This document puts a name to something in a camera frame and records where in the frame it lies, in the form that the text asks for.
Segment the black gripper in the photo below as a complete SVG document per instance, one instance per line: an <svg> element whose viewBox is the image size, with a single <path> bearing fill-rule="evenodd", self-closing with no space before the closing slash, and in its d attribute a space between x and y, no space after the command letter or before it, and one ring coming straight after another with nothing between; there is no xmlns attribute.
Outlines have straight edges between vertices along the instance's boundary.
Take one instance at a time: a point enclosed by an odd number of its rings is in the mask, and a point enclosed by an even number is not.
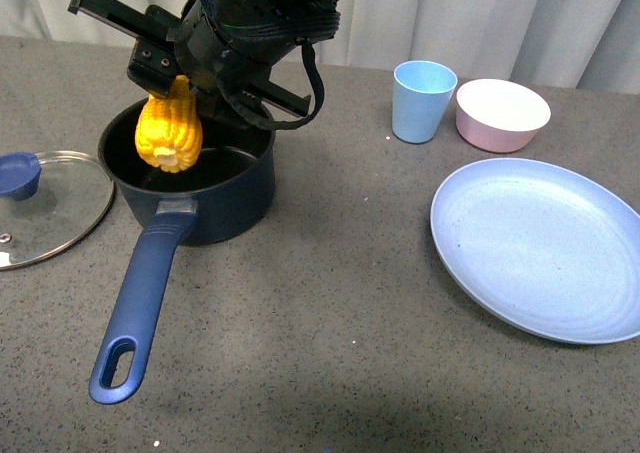
<svg viewBox="0 0 640 453"><path fill-rule="evenodd" d="M166 98L177 75L188 77L197 113L226 127L253 127L269 103L297 119L310 119L313 98L271 82L271 70L294 49L313 73L313 0L187 0L181 16L150 5L139 12L118 0L71 0L82 12L135 40L127 76L156 98Z"/></svg>

